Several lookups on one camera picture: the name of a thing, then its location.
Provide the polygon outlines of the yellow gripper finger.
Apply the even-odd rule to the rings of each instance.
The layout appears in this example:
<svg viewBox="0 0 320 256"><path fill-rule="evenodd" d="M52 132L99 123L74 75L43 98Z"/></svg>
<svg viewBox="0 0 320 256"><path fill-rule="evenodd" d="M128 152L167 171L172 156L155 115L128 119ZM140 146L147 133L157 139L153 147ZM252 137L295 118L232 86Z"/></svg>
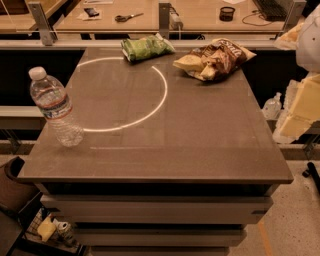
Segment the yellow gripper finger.
<svg viewBox="0 0 320 256"><path fill-rule="evenodd" d="M320 74L311 73L287 87L284 111L278 121L281 136L298 139L320 119Z"/></svg>
<svg viewBox="0 0 320 256"><path fill-rule="evenodd" d="M302 26L303 24L299 23L288 32L278 37L274 42L274 46L281 50L295 50L297 48L298 36Z"/></svg>

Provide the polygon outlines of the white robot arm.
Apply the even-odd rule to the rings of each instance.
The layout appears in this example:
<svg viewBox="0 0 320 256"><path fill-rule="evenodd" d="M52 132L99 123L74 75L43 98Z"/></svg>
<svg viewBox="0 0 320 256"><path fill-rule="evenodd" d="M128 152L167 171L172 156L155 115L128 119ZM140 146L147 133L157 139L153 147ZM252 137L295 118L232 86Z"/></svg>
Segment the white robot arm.
<svg viewBox="0 0 320 256"><path fill-rule="evenodd" d="M284 110L273 132L277 143L291 143L320 120L320 5L304 21L297 37L297 65L308 71L287 87Z"/></svg>

